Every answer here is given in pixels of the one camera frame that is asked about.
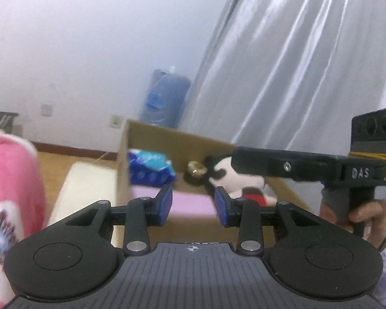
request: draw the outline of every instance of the wall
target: wall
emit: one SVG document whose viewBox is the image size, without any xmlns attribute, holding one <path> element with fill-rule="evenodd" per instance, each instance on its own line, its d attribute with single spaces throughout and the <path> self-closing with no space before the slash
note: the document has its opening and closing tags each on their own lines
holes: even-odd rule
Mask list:
<svg viewBox="0 0 386 309">
<path fill-rule="evenodd" d="M 194 79 L 225 1 L 0 0 L 0 110 L 30 140 L 117 151 L 110 115 L 138 117 L 154 68 Z"/>
</svg>

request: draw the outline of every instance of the water bottle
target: water bottle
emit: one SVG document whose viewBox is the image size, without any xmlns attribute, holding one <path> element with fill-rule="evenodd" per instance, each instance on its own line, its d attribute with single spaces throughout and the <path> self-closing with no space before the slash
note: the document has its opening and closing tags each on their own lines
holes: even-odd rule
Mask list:
<svg viewBox="0 0 386 309">
<path fill-rule="evenodd" d="M 176 128 L 190 87 L 190 80 L 169 71 L 154 70 L 140 120 L 155 126 Z"/>
</svg>

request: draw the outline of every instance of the tissue package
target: tissue package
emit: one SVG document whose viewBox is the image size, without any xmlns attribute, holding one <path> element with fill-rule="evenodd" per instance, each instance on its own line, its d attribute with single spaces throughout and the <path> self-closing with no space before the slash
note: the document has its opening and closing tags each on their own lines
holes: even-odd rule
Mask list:
<svg viewBox="0 0 386 309">
<path fill-rule="evenodd" d="M 176 181 L 172 162 L 163 153 L 129 149 L 130 184 L 162 187 Z"/>
</svg>

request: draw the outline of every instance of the gray curtain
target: gray curtain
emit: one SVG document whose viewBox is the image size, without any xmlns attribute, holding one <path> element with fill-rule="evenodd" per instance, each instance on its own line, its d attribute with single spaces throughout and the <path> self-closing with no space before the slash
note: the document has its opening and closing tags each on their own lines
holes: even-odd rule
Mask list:
<svg viewBox="0 0 386 309">
<path fill-rule="evenodd" d="M 386 0 L 229 0 L 179 129 L 346 155 L 351 118 L 382 107 Z M 318 212 L 319 183 L 291 186 Z"/>
</svg>

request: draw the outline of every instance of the gray base plate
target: gray base plate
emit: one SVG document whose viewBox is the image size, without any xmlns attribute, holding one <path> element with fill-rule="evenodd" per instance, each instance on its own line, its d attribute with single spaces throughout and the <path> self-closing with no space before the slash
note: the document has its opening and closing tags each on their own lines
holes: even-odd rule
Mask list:
<svg viewBox="0 0 386 309">
<path fill-rule="evenodd" d="M 370 296 L 322 302 L 277 283 L 262 261 L 235 254 L 228 244 L 159 243 L 144 257 L 124 261 L 102 289 L 63 303 L 16 298 L 10 309 L 382 309 Z"/>
</svg>

